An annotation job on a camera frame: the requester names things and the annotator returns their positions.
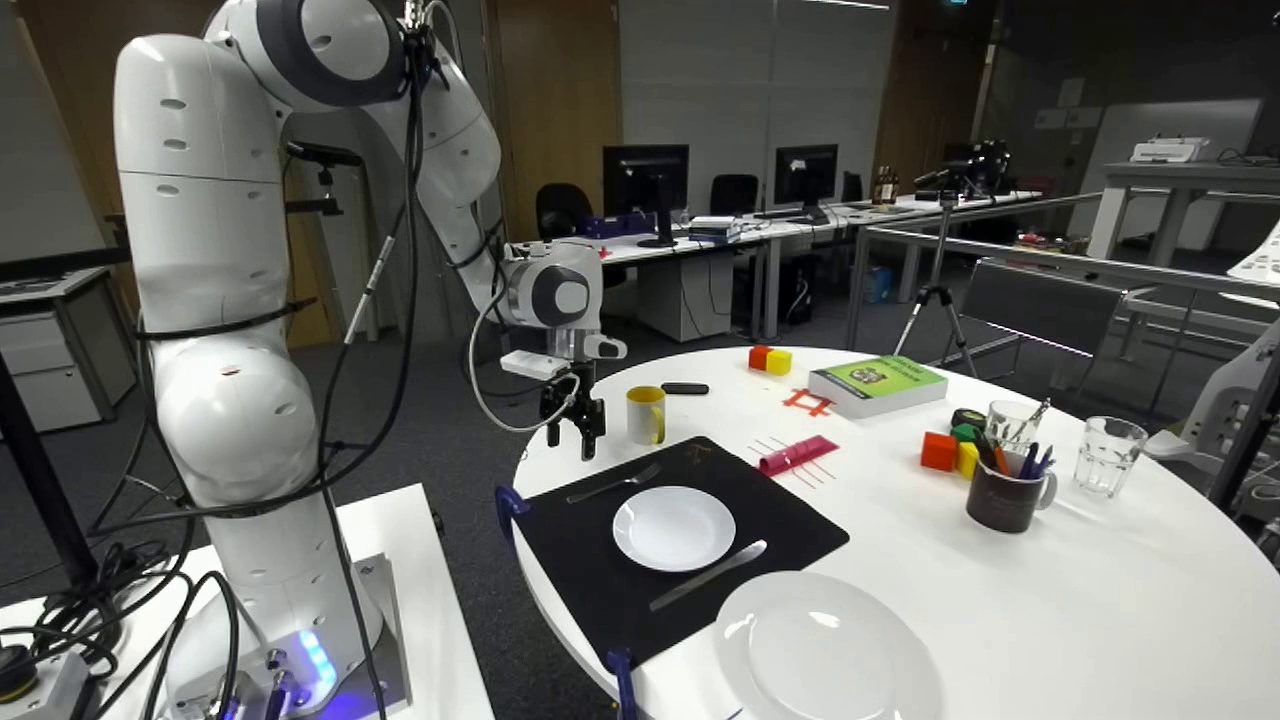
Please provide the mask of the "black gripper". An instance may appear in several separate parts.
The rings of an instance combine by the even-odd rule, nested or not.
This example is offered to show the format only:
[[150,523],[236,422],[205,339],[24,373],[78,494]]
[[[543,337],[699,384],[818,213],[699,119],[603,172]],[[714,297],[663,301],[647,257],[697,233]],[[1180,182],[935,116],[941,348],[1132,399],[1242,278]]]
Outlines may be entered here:
[[547,422],[547,449],[562,443],[562,420],[574,420],[584,431],[584,461],[598,461],[603,403],[591,397],[598,369],[574,359],[542,388],[542,420]]

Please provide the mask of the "white robot base table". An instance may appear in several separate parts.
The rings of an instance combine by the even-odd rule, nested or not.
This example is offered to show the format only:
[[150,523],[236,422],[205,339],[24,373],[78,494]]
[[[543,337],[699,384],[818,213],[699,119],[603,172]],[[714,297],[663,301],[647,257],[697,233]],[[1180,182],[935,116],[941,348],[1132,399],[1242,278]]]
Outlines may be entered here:
[[359,720],[354,674],[379,720],[493,716],[419,489],[345,506],[330,481],[197,489],[172,517],[210,530],[197,571],[177,549],[89,603],[10,603],[0,636],[24,636],[38,661],[80,652],[84,674],[107,661],[120,720],[266,720],[248,699]]

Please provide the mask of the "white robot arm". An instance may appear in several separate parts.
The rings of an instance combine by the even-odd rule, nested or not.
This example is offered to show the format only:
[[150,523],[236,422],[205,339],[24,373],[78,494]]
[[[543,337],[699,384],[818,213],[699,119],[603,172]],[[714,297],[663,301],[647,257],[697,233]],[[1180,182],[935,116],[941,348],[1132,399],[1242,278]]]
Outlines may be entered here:
[[291,351],[287,123],[369,116],[402,153],[404,213],[431,228],[471,306],[547,337],[547,428],[603,435],[600,257],[580,241],[502,250],[478,220],[502,136],[436,34],[440,0],[225,0],[200,32],[125,40],[111,130],[152,406],[241,612],[172,644],[164,699],[236,679],[319,710],[369,665],[379,616],[337,549],[334,472]]

